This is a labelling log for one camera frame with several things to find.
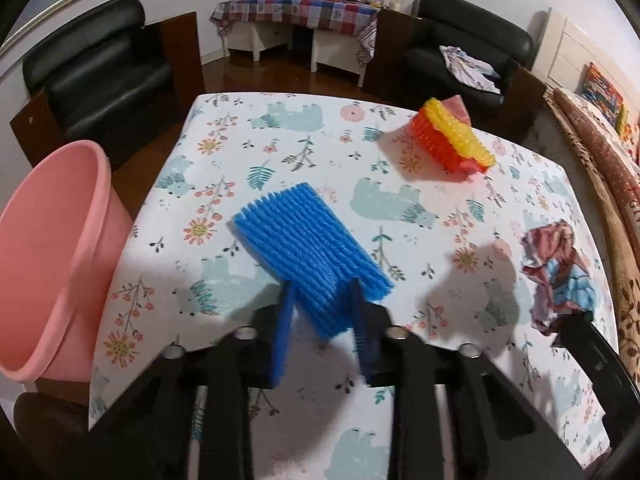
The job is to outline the blue foam fruit net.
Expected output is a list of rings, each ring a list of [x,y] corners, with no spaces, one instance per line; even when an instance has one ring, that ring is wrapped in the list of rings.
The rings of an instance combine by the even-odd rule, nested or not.
[[[294,284],[297,304],[322,340],[352,326],[349,285],[354,278],[373,302],[394,287],[306,182],[247,204],[233,224],[275,278]]]

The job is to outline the colourful paper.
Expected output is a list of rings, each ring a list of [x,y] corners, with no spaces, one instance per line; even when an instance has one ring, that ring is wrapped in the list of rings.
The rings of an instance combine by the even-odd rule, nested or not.
[[[581,313],[592,321],[596,312],[596,286],[574,241],[574,230],[564,220],[537,226],[521,239],[522,272],[536,284],[532,325],[546,336],[559,331],[563,318]]]

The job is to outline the floral bear tablecloth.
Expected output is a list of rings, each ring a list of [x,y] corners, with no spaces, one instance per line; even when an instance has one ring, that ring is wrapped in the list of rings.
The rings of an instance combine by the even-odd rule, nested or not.
[[[193,104],[134,220],[103,311],[89,418],[160,350],[216,344],[292,282],[285,374],[250,389],[261,479],[382,479],[394,390],[358,370],[337,303],[369,300],[431,344],[478,344],[582,465],[608,447],[603,411],[570,355],[536,330],[524,234],[563,221],[615,335],[603,260],[565,170],[489,133],[484,174],[450,176],[410,138],[411,113],[304,94],[217,93]]]

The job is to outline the yellow orange foam net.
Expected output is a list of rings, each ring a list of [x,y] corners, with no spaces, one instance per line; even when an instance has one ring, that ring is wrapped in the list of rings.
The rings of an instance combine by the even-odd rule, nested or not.
[[[409,122],[409,133],[418,148],[452,174],[484,174],[497,163],[472,125],[454,118],[441,100],[431,98],[423,104]]]

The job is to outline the bed with brown blanket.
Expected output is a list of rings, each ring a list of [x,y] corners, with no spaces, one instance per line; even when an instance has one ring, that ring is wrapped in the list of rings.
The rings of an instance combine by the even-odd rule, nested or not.
[[[594,105],[549,89],[544,104],[584,168],[596,196],[608,261],[620,356],[639,379],[639,166]]]

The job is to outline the pink plastic bucket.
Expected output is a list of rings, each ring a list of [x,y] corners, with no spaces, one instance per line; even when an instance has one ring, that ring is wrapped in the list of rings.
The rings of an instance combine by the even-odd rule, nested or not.
[[[132,219],[92,141],[59,148],[1,215],[1,371],[14,382],[88,382]]]

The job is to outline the pink paper under net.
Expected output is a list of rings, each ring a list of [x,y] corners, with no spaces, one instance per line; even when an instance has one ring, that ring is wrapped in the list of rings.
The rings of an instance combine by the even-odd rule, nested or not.
[[[457,94],[449,99],[442,100],[442,105],[454,118],[457,118],[459,122],[463,122],[468,126],[472,125],[470,115],[466,110],[461,96]]]

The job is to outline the checkered cloth side table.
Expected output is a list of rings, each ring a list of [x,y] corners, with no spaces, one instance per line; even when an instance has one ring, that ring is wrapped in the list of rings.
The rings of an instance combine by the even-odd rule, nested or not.
[[[292,44],[310,31],[309,68],[321,65],[358,76],[363,85],[375,50],[377,6],[330,0],[228,0],[210,20],[217,26],[224,52],[246,51],[258,61],[262,51]]]

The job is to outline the colourful striped pillow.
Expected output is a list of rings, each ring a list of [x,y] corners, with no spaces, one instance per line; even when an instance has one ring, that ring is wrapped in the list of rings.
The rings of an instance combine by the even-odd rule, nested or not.
[[[616,126],[624,98],[593,62],[589,63],[579,94],[597,107],[610,125]]]

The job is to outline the white wooden headboard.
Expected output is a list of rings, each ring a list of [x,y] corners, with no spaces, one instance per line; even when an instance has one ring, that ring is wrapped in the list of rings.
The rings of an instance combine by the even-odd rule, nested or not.
[[[590,64],[620,92],[624,105],[639,120],[639,90],[627,73],[567,16],[550,8],[530,71],[552,88],[577,92]]]

